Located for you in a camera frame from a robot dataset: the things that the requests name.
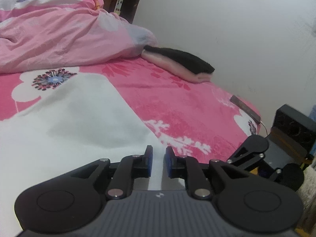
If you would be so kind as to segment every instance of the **metal pivot screw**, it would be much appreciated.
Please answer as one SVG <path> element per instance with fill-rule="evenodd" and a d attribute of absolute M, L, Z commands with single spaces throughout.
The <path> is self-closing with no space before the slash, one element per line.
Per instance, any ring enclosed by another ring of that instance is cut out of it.
<path fill-rule="evenodd" d="M 207 197 L 211 194 L 211 192 L 207 189 L 201 188 L 201 189 L 195 190 L 194 194 L 199 197 Z"/>
<path fill-rule="evenodd" d="M 107 194 L 111 197 L 120 197 L 123 195 L 123 191 L 121 189 L 110 189 Z"/>

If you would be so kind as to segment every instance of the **pink bedsheet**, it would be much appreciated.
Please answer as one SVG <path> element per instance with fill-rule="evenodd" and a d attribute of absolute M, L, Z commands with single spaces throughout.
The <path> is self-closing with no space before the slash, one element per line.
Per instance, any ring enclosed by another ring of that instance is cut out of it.
<path fill-rule="evenodd" d="M 185 82 L 142 58 L 0 74 L 0 120 L 87 72 L 105 75 L 160 141 L 173 146 L 178 155 L 190 155 L 202 163 L 213 158 L 225 161 L 247 136 L 258 132 L 255 122 L 229 101 L 228 92 L 211 82 Z"/>

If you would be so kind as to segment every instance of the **white wall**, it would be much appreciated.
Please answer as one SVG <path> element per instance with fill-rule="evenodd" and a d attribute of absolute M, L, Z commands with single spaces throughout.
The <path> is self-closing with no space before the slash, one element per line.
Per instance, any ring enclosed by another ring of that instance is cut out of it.
<path fill-rule="evenodd" d="M 316 103 L 316 0 L 140 0 L 133 23 L 209 62 L 269 128 L 281 105 Z"/>

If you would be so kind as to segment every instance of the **white flower pattern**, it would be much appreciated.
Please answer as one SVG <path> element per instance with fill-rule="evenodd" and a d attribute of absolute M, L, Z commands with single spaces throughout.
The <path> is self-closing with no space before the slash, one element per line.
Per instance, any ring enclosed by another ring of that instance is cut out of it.
<path fill-rule="evenodd" d="M 60 84 L 79 72 L 79 67 L 43 69 L 24 72 L 20 75 L 23 83 L 16 86 L 11 97 L 15 102 L 28 102 L 49 95 Z"/>
<path fill-rule="evenodd" d="M 239 109 L 240 115 L 235 115 L 236 124 L 244 131 L 247 136 L 251 136 L 258 132 L 258 126 L 255 121 L 242 109 Z"/>
<path fill-rule="evenodd" d="M 192 156 L 192 151 L 190 147 L 198 148 L 205 155 L 211 153 L 211 147 L 205 143 L 194 141 L 187 136 L 179 136 L 174 138 L 165 133 L 162 133 L 162 130 L 167 130 L 170 127 L 169 124 L 165 124 L 162 120 L 148 120 L 143 122 L 149 128 L 154 130 L 155 135 L 163 144 L 171 145 L 180 155 Z"/>

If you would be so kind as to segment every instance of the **logo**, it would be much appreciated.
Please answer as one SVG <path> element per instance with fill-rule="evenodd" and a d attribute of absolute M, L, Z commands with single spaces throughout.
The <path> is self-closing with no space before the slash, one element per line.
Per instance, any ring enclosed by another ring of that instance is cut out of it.
<path fill-rule="evenodd" d="M 158 194 L 156 194 L 156 197 L 157 198 L 162 198 L 162 197 L 164 197 L 165 195 L 163 194 L 163 193 L 161 193 L 161 192 L 159 192 Z"/>

